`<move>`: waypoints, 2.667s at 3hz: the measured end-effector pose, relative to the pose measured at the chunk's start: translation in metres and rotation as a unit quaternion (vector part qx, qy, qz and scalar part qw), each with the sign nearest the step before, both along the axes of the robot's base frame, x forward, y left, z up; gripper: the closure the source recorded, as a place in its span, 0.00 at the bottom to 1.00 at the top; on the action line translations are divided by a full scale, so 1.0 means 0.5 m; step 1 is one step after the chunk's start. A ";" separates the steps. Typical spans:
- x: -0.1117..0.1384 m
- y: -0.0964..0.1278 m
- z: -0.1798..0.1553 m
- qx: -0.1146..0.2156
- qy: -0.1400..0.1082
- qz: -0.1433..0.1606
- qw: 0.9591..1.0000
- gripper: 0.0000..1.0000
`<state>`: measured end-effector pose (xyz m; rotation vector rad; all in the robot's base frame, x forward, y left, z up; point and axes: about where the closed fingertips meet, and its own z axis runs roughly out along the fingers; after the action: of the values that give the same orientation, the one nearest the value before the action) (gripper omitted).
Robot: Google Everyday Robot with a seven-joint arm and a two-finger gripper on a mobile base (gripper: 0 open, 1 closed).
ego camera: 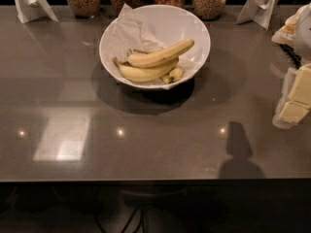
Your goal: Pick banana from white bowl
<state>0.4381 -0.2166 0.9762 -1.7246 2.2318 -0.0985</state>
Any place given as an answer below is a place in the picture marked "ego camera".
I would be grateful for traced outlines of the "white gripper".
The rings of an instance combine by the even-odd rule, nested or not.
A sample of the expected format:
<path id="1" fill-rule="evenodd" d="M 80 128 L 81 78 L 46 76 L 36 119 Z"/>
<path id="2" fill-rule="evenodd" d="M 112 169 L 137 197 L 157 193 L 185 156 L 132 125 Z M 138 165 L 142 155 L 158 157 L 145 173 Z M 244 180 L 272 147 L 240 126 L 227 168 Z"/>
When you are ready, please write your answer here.
<path id="1" fill-rule="evenodd" d="M 288 17 L 271 40 L 286 45 L 288 55 L 301 66 L 298 70 L 288 69 L 272 119 L 274 126 L 291 129 L 311 110 L 311 3 L 300 7 L 294 15 Z"/>

